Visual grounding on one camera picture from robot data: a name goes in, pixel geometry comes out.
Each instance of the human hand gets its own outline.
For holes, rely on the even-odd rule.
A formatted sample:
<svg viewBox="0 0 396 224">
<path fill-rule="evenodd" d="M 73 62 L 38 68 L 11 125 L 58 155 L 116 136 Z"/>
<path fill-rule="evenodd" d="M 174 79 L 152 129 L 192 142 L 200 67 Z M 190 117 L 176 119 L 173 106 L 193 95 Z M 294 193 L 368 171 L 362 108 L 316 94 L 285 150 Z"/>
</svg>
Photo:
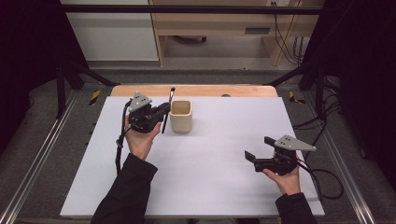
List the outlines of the human hand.
<svg viewBox="0 0 396 224">
<path fill-rule="evenodd" d="M 262 172 L 274 180 L 282 194 L 292 195 L 301 192 L 298 166 L 286 175 L 277 175 L 268 169 L 263 169 Z"/>
<path fill-rule="evenodd" d="M 125 126 L 128 126 L 128 116 L 125 118 Z M 140 160 L 145 160 L 149 151 L 151 150 L 152 141 L 160 132 L 161 123 L 157 125 L 150 133 L 139 133 L 133 129 L 125 134 L 125 139 L 128 143 L 129 150 Z"/>
</svg>

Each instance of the forearm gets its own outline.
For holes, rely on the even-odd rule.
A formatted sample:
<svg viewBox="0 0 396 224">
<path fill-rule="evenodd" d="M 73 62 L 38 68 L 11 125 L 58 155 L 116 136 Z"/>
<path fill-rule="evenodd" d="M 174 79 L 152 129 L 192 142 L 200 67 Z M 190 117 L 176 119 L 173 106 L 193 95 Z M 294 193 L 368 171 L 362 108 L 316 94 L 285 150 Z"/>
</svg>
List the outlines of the forearm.
<svg viewBox="0 0 396 224">
<path fill-rule="evenodd" d="M 316 224 L 311 208 L 303 193 L 284 194 L 276 200 L 276 207 L 285 224 Z"/>
<path fill-rule="evenodd" d="M 142 223 L 157 168 L 129 154 L 92 223 Z"/>
</svg>

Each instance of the beige cup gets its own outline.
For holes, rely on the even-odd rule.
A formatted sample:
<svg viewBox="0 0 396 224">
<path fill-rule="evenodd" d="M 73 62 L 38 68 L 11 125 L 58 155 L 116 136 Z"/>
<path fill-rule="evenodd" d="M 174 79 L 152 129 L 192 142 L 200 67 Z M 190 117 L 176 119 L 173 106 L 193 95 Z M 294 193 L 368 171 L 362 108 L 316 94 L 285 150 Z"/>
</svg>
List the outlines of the beige cup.
<svg viewBox="0 0 396 224">
<path fill-rule="evenodd" d="M 192 128 L 192 104 L 187 100 L 173 101 L 169 113 L 172 130 L 175 133 L 188 133 Z"/>
</svg>

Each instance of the white table surface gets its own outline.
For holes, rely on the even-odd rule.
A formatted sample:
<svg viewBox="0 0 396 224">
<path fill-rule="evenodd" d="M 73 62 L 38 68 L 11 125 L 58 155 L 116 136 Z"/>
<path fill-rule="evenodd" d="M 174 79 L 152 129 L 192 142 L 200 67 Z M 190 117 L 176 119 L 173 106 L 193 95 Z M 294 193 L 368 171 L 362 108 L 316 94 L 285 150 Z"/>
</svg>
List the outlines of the white table surface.
<svg viewBox="0 0 396 224">
<path fill-rule="evenodd" d="M 151 98 L 159 105 L 167 97 Z M 147 161 L 159 168 L 151 184 L 146 217 L 277 216 L 276 184 L 256 173 L 245 150 L 272 158 L 274 139 L 294 131 L 280 97 L 182 97 L 192 102 L 192 131 L 173 133 L 170 120 Z M 67 195 L 62 217 L 90 218 L 116 177 L 116 139 L 128 97 L 108 97 Z M 121 164 L 129 150 L 124 142 Z M 309 174 L 300 169 L 302 192 L 315 216 L 324 211 Z"/>
</svg>

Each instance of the white cabinet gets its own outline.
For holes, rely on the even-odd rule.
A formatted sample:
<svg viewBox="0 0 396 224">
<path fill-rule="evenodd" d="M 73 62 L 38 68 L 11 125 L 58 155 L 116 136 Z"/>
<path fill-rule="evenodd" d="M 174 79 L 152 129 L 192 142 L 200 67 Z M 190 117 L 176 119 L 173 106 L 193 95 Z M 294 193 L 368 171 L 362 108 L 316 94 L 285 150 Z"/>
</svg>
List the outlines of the white cabinet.
<svg viewBox="0 0 396 224">
<path fill-rule="evenodd" d="M 62 4 L 147 5 L 147 0 L 61 0 Z M 87 61 L 158 61 L 148 13 L 67 13 Z"/>
</svg>

